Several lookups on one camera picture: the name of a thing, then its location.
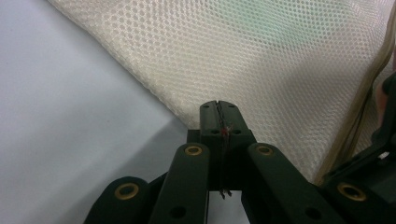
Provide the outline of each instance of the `hole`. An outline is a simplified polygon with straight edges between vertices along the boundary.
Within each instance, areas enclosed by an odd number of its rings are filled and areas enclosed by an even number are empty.
[[[264,156],[270,156],[274,153],[271,148],[265,146],[258,146],[256,147],[256,150],[258,150]]]
[[[314,220],[320,220],[321,219],[321,213],[319,212],[318,209],[313,208],[313,207],[307,207],[305,209],[305,214],[308,217],[310,217],[310,218],[312,218]]]
[[[134,186],[126,186],[120,189],[120,195],[127,195],[134,191]]]
[[[129,200],[136,196],[139,187],[134,183],[127,183],[117,187],[114,195],[120,200]]]
[[[202,149],[200,147],[187,147],[184,151],[190,156],[198,156],[202,153]]]
[[[346,192],[347,195],[352,196],[354,198],[361,196],[361,194],[357,190],[351,187],[344,187],[344,191]]]
[[[182,218],[186,216],[186,209],[182,206],[176,206],[169,212],[172,218]]]
[[[347,183],[340,183],[337,186],[338,191],[350,200],[363,202],[367,199],[366,194],[353,185]]]

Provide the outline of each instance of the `white surface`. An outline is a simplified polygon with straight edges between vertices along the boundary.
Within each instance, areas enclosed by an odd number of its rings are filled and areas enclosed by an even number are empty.
[[[351,128],[343,123],[370,89],[369,68],[383,63],[374,64],[380,48],[390,49],[394,2],[50,1],[190,128],[199,105],[232,102],[256,139],[311,181],[336,135]]]
[[[186,127],[47,1],[0,4],[0,223],[82,223],[111,181],[164,173]]]

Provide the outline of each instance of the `gray surface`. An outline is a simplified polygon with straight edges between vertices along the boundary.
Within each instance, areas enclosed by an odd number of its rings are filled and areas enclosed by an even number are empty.
[[[82,223],[112,180],[151,180],[186,127],[47,1],[0,4],[0,223]]]

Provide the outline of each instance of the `white mesh fabric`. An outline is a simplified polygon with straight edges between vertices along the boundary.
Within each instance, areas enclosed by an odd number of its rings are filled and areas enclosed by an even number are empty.
[[[50,0],[190,128],[239,106],[313,180],[385,41],[393,0]]]

